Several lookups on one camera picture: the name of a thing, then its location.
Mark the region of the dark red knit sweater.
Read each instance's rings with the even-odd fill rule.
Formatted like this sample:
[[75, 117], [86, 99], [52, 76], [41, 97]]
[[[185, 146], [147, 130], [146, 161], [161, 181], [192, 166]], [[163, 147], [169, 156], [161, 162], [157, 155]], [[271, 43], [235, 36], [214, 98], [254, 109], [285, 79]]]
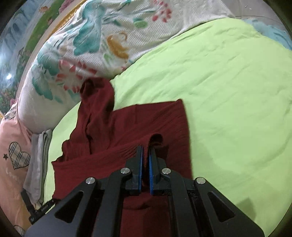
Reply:
[[[80, 90], [76, 128], [53, 162], [60, 200], [53, 213], [58, 236], [194, 236], [187, 116], [181, 100], [114, 110], [105, 79], [87, 79]], [[126, 196], [126, 161], [143, 146], [141, 193]], [[165, 160], [168, 195], [151, 195], [149, 151]]]

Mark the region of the grey folded towel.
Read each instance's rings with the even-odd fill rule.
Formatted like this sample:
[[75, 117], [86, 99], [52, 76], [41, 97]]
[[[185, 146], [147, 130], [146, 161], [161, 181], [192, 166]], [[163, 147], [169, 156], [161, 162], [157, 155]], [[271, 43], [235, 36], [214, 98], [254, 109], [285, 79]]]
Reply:
[[34, 205], [44, 203], [44, 185], [51, 139], [51, 129], [32, 135], [31, 158], [23, 188]]

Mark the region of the pink heart-print pillow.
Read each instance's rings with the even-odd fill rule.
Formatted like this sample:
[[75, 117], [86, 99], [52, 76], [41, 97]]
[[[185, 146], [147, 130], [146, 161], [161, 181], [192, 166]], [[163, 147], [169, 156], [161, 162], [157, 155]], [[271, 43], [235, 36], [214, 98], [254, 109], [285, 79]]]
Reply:
[[1, 120], [1, 208], [22, 236], [31, 225], [21, 196], [31, 159], [31, 138], [14, 103]]

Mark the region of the light green bed sheet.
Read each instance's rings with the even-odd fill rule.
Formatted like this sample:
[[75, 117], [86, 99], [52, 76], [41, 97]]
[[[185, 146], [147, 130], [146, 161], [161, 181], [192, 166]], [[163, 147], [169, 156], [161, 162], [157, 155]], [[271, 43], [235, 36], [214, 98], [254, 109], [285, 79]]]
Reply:
[[[192, 179], [204, 177], [262, 229], [282, 229], [291, 205], [291, 51], [248, 23], [221, 19], [143, 55], [111, 83], [114, 110], [183, 102]], [[78, 120], [78, 103], [53, 131], [53, 162]]]

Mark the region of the white floral quilt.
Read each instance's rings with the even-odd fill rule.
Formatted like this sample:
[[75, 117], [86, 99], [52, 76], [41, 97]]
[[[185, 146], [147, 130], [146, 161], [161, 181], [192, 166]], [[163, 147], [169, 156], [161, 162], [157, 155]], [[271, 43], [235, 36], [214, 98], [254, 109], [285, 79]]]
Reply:
[[55, 128], [83, 82], [113, 79], [145, 53], [200, 24], [233, 17], [222, 1], [86, 1], [40, 48], [18, 99], [34, 133]]

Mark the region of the gold-framed landscape painting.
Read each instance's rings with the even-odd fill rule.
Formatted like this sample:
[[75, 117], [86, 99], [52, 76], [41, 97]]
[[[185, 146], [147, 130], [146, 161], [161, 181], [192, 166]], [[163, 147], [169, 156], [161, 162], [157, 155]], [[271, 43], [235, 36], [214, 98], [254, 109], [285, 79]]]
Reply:
[[14, 103], [22, 74], [43, 34], [66, 9], [83, 1], [20, 1], [8, 20], [1, 20], [1, 117]]

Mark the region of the light blue cloth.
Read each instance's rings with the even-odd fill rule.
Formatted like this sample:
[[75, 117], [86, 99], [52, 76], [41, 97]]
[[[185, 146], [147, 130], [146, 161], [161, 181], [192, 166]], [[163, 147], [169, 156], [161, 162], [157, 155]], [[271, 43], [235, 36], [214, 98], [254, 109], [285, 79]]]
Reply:
[[283, 31], [273, 25], [267, 25], [255, 18], [244, 19], [245, 23], [251, 24], [260, 34], [266, 36], [285, 48], [291, 50], [291, 38], [286, 31]]

